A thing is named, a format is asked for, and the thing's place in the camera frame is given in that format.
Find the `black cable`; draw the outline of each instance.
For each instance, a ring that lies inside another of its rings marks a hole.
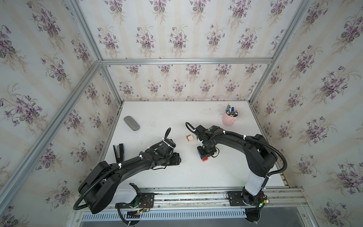
[[[130,160],[121,162],[121,164],[122,164],[121,167],[122,168],[127,167],[129,165],[132,165],[132,164],[140,161],[141,159],[142,159],[141,157],[135,157],[135,158],[132,158]],[[88,189],[78,198],[78,200],[74,203],[73,210],[80,210],[80,209],[86,208],[87,207],[87,204],[83,204],[83,205],[79,206],[79,204],[81,203],[81,201],[86,197],[86,195],[91,191],[92,188],[94,188],[99,182],[101,182],[103,179],[106,179],[111,173],[113,173],[115,170],[118,170],[118,169],[120,169],[120,167],[119,166],[116,166],[116,167],[114,167],[114,168],[106,171],[98,179],[96,179],[88,187]]]
[[[218,150],[218,154],[216,156],[212,155],[212,158],[215,158],[215,157],[217,157],[219,155],[219,149],[216,146],[214,146],[214,147]]]
[[[218,136],[218,135],[221,135],[221,134],[230,134],[230,135],[234,135],[234,136],[236,136],[236,137],[238,137],[238,138],[244,139],[245,141],[255,142],[255,143],[261,144],[261,145],[266,146],[266,147],[270,148],[271,150],[273,150],[273,151],[274,151],[274,152],[275,152],[275,153],[276,153],[276,154],[277,154],[277,155],[281,158],[281,160],[282,160],[282,162],[283,162],[283,166],[282,166],[282,168],[281,168],[281,169],[279,169],[279,170],[275,170],[275,171],[272,171],[272,172],[267,173],[267,176],[268,176],[268,177],[269,177],[269,176],[271,176],[271,175],[273,175],[273,174],[282,173],[282,172],[284,172],[284,171],[287,169],[287,161],[286,161],[285,157],[283,156],[283,154],[282,154],[279,150],[277,150],[277,149],[276,149],[276,148],[274,148],[273,146],[269,145],[268,143],[264,143],[264,142],[262,142],[262,141],[259,141],[258,139],[252,139],[252,138],[248,138],[248,137],[243,138],[243,137],[244,137],[243,135],[240,135],[240,134],[235,133],[235,132],[232,132],[232,131],[224,131],[224,132],[219,132],[219,133],[214,134],[214,135],[213,135],[213,136],[211,136],[211,138],[210,138],[210,139],[209,139],[209,140],[205,143],[205,145],[209,144],[215,136]]]

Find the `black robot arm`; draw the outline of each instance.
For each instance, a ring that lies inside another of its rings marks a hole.
[[[108,164],[100,162],[82,182],[78,188],[79,199],[73,206],[74,210],[89,207],[93,214],[102,211],[113,199],[117,186],[127,178],[155,166],[179,165],[179,153],[174,153],[175,143],[166,138],[170,132],[167,130],[163,140],[152,145],[139,156],[120,163]]]

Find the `pen holder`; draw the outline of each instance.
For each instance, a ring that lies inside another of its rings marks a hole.
[[[232,126],[234,122],[237,120],[237,117],[230,117],[227,113],[224,112],[222,123],[225,126]]]

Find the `white table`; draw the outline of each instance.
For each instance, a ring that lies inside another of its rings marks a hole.
[[[232,127],[222,124],[223,112],[228,103],[239,109],[238,120]],[[138,131],[132,131],[123,118],[131,115],[140,125]],[[245,101],[178,101],[178,102],[128,102],[124,103],[119,121],[107,150],[105,161],[115,163],[113,145],[123,143],[125,160],[138,156],[140,151],[160,142],[165,131],[171,127],[168,138],[172,139],[181,157],[178,166],[168,166],[165,170],[146,170],[121,184],[134,183],[139,188],[163,187],[243,187],[247,182],[250,169],[242,152],[218,144],[220,154],[209,157],[203,162],[197,151],[196,136],[186,127],[189,122],[193,127],[202,125],[209,128],[219,126],[242,135],[261,134],[252,112]],[[194,140],[186,136],[192,134]],[[284,186],[279,174],[274,174],[266,186]]]

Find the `floral wallpaper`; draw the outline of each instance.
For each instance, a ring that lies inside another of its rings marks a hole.
[[[94,62],[67,2],[0,1],[0,189]],[[97,74],[0,226],[64,226],[106,141],[116,103]]]
[[[322,227],[363,221],[362,17],[361,1],[313,1],[252,104]]]
[[[300,0],[79,1],[104,59],[269,57],[299,3]],[[311,21],[325,14],[325,5],[311,9],[306,29],[312,26]],[[61,36],[50,37],[55,45],[56,39],[61,40]]]
[[[113,65],[127,101],[248,100],[265,64]]]

